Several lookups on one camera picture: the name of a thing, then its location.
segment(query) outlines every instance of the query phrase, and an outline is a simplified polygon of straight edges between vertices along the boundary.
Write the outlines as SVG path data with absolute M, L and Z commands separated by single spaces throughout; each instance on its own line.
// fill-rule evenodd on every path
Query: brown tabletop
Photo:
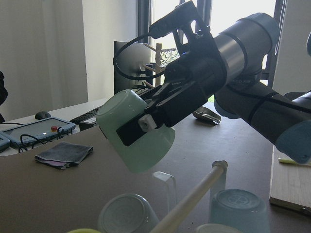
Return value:
M 228 162 L 226 188 L 245 189 L 266 201 L 272 233 L 310 232 L 309 216 L 269 204 L 273 145 L 244 121 L 223 117 L 220 125 L 211 126 L 190 115 L 175 130 L 168 154 L 140 174 L 128 171 L 98 127 L 62 139 L 94 147 L 77 167 L 58 170 L 35 162 L 34 155 L 59 141 L 0 157 L 0 233 L 96 229 L 103 206 L 123 193 L 142 195 L 162 219 L 167 213 L 165 187 L 151 174 L 163 171 L 175 176 L 181 200 L 216 160 Z M 206 194 L 180 226 L 181 233 L 192 233 L 207 223 L 208 201 Z

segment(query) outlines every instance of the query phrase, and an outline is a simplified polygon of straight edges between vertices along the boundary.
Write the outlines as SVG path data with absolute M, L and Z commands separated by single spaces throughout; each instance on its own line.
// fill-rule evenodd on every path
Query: computer monitor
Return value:
M 127 42 L 114 41 L 114 54 Z M 143 64 L 150 63 L 151 50 L 142 43 L 134 43 L 127 47 L 116 59 L 120 70 L 131 76 L 141 77 L 140 81 L 130 80 L 120 75 L 114 69 L 114 94 L 125 90 L 133 89 L 135 85 L 144 85 L 145 74 L 141 74 L 145 68 Z

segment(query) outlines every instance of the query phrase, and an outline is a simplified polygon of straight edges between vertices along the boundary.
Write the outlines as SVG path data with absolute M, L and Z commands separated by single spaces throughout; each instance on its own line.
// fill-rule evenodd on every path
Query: robotic arm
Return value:
M 180 43 L 177 30 L 187 44 Z M 290 101 L 259 82 L 263 57 L 279 35 L 273 18 L 257 13 L 213 38 L 189 1 L 149 28 L 153 38 L 171 32 L 181 56 L 167 65 L 163 85 L 140 95 L 148 103 L 144 112 L 117 129 L 126 146 L 163 124 L 175 125 L 215 94 L 221 115 L 242 118 L 298 163 L 311 159 L 311 93 Z

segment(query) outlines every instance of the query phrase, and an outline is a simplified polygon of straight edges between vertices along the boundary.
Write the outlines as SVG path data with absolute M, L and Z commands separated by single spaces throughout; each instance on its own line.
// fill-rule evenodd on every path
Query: black sleeve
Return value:
M 6 100 L 8 92 L 4 87 L 4 75 L 0 71 L 0 105 Z

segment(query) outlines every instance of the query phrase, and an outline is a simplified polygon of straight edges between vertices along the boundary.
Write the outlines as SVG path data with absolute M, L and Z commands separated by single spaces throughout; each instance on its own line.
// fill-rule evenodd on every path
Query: person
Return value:
M 8 97 L 8 92 L 4 87 L 4 74 L 0 71 L 0 105 L 4 103 Z M 5 122 L 3 116 L 0 114 L 0 123 Z

